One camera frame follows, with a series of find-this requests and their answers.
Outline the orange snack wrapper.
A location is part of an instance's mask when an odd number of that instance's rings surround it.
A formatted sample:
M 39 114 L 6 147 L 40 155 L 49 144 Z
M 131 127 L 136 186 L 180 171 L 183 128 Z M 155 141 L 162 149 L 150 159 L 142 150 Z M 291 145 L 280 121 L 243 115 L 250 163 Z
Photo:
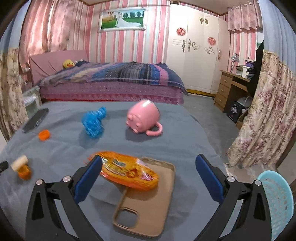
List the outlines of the orange snack wrapper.
M 96 155 L 102 158 L 100 175 L 114 183 L 148 191 L 158 186 L 159 176 L 137 157 L 112 151 L 96 152 L 88 157 L 91 161 Z

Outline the white wardrobe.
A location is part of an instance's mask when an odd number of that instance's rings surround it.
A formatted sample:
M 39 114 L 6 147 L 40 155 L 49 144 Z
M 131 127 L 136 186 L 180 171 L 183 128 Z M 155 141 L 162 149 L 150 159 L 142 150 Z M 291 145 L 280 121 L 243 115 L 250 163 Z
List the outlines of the white wardrobe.
M 229 52 L 225 20 L 188 6 L 170 5 L 166 64 L 182 79 L 185 89 L 216 94 Z

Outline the blue plastic bag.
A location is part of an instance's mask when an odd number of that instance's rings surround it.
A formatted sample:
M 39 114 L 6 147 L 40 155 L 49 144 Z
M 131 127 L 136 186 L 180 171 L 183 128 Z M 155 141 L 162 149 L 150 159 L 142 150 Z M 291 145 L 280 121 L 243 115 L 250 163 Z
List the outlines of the blue plastic bag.
M 104 132 L 102 120 L 107 116 L 107 109 L 103 106 L 96 111 L 88 111 L 82 117 L 82 124 L 91 138 L 98 138 Z

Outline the yellow duck plush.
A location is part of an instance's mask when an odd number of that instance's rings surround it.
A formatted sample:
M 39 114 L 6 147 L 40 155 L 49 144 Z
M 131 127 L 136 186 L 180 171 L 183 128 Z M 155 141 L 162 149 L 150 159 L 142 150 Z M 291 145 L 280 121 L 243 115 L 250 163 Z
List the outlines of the yellow duck plush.
M 68 68 L 72 68 L 72 67 L 75 67 L 76 63 L 74 63 L 72 60 L 65 60 L 63 62 L 63 68 L 64 69 L 68 69 Z

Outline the right floral curtain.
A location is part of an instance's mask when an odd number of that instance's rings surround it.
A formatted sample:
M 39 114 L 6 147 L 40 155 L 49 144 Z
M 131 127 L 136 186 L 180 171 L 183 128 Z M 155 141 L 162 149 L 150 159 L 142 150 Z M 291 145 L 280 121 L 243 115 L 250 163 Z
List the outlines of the right floral curtain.
M 272 167 L 295 130 L 295 75 L 277 54 L 264 51 L 258 85 L 238 137 L 226 156 L 230 166 Z

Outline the left floral curtain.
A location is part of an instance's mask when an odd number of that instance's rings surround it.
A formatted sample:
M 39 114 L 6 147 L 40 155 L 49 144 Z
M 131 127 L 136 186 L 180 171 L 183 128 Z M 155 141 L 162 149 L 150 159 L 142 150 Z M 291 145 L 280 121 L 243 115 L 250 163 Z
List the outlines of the left floral curtain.
M 19 74 L 19 50 L 1 52 L 1 132 L 9 141 L 28 120 L 23 103 L 22 78 Z

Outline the orange bottle cap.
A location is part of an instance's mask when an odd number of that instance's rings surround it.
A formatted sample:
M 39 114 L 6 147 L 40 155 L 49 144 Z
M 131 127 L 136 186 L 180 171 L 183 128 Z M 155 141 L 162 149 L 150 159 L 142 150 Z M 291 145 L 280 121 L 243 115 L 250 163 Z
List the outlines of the orange bottle cap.
M 38 137 L 39 140 L 46 141 L 51 137 L 51 133 L 49 130 L 42 130 L 41 132 L 39 132 Z

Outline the black box under desk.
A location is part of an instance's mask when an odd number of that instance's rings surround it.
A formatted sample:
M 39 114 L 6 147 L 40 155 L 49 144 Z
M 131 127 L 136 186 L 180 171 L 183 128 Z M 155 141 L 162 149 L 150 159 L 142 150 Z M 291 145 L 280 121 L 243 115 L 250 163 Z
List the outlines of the black box under desk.
M 230 118 L 234 123 L 237 123 L 239 117 L 247 111 L 247 107 L 242 105 L 240 102 L 235 101 L 231 104 L 227 111 L 227 117 Z

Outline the framed wedding picture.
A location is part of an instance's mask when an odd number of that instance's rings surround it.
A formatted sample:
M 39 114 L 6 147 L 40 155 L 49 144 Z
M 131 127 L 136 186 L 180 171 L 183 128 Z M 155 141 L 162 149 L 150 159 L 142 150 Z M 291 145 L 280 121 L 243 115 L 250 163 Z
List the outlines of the framed wedding picture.
M 99 17 L 99 32 L 145 30 L 147 8 L 132 7 L 102 11 Z

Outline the small orange cap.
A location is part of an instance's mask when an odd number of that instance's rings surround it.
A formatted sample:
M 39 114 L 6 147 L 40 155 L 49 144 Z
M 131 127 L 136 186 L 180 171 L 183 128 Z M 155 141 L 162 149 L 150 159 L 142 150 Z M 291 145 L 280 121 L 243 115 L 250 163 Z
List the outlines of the small orange cap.
M 30 180 L 32 176 L 32 171 L 28 165 L 21 166 L 21 168 L 18 169 L 17 173 L 22 180 Z

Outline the bed with purple bedding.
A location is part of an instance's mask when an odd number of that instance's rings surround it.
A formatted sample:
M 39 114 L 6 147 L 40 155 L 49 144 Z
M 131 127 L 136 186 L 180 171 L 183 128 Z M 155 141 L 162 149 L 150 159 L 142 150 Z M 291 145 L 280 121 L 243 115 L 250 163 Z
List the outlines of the bed with purple bedding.
M 64 69 L 72 60 L 75 67 Z M 182 104 L 181 78 L 165 63 L 95 63 L 84 50 L 48 52 L 29 57 L 34 85 L 47 101 L 140 101 Z

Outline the wooden desk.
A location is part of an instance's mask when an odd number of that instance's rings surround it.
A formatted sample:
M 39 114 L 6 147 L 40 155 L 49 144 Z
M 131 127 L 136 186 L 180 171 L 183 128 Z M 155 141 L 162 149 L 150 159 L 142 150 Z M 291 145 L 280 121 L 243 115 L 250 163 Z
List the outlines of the wooden desk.
M 231 104 L 241 97 L 247 97 L 247 85 L 250 80 L 221 70 L 218 92 L 215 96 L 215 106 L 227 113 Z

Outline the floral curtain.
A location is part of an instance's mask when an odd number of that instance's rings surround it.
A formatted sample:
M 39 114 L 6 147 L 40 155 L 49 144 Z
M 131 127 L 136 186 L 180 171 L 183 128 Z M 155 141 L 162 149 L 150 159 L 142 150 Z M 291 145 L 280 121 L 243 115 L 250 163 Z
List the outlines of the floral curtain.
M 264 51 L 258 85 L 238 137 L 226 156 L 230 166 L 272 167 L 295 130 L 295 75 L 277 54 Z
M 22 78 L 19 74 L 19 50 L 1 52 L 1 132 L 9 141 L 28 120 L 23 103 Z

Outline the cream plastic lid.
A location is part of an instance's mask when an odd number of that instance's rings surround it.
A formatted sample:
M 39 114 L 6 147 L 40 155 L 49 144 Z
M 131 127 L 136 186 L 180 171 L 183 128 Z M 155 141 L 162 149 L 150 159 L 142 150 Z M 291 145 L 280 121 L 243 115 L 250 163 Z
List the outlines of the cream plastic lid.
M 13 171 L 18 172 L 20 168 L 27 165 L 29 162 L 26 155 L 22 155 L 21 157 L 17 158 L 15 161 L 11 163 L 11 168 Z

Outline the grey table cloth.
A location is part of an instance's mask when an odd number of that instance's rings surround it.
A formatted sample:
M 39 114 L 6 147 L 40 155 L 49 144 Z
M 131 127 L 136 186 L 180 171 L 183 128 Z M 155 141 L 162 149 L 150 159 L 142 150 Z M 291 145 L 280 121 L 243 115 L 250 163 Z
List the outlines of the grey table cloth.
M 36 180 L 60 181 L 85 165 L 89 156 L 100 151 L 114 151 L 136 157 L 150 157 L 175 166 L 176 179 L 170 211 L 159 240 L 193 240 L 218 207 L 195 168 L 195 159 L 203 154 L 208 161 L 224 169 L 221 158 L 210 145 L 200 123 L 184 107 L 158 104 L 164 132 L 153 138 L 135 134 L 126 126 L 130 102 L 48 102 L 49 112 L 40 126 L 31 132 L 18 130 L 1 152 L 1 160 L 13 162 L 22 155 L 29 159 L 33 174 L 20 180 L 8 169 L 1 174 L 1 208 L 18 232 L 25 235 L 26 214 Z M 103 134 L 91 138 L 82 124 L 88 111 L 107 109 L 102 120 Z M 49 130 L 51 137 L 39 140 L 38 134 Z

